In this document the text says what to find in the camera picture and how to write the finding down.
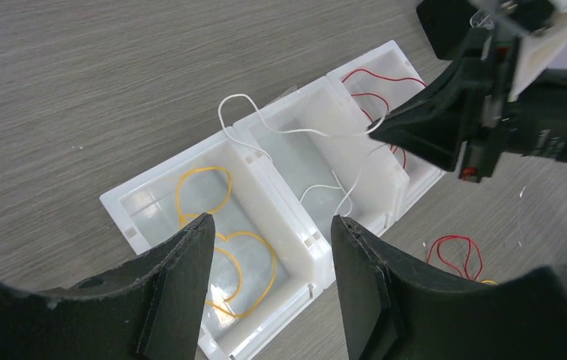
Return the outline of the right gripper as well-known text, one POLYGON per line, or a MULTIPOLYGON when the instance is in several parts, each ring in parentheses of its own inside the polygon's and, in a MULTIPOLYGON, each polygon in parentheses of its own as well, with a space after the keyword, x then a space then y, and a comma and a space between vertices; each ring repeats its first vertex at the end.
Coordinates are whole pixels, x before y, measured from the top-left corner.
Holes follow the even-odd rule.
POLYGON ((372 140, 396 145, 447 172, 458 165, 461 146, 462 179, 479 183, 493 175, 503 153, 549 158, 567 163, 567 69, 545 69, 517 96, 501 102, 512 90, 514 61, 521 41, 493 43, 491 32, 472 29, 466 47, 481 35, 487 41, 486 62, 494 66, 487 102, 496 107, 493 127, 479 123, 488 92, 488 66, 464 59, 452 64, 427 88, 370 125, 372 140))

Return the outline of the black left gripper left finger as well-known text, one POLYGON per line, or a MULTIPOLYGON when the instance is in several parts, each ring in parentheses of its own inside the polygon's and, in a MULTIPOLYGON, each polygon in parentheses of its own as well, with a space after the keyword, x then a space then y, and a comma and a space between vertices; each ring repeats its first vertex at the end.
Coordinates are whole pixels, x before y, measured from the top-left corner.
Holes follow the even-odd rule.
POLYGON ((0 359, 193 359, 208 292, 215 222, 74 286, 0 283, 0 359))

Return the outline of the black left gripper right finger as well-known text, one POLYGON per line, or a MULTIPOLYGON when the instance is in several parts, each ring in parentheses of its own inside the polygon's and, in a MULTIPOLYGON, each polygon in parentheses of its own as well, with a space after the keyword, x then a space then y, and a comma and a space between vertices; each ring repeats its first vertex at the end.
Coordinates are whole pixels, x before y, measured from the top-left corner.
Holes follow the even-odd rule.
POLYGON ((490 286, 341 216, 331 244, 351 359, 567 359, 567 265, 490 286))

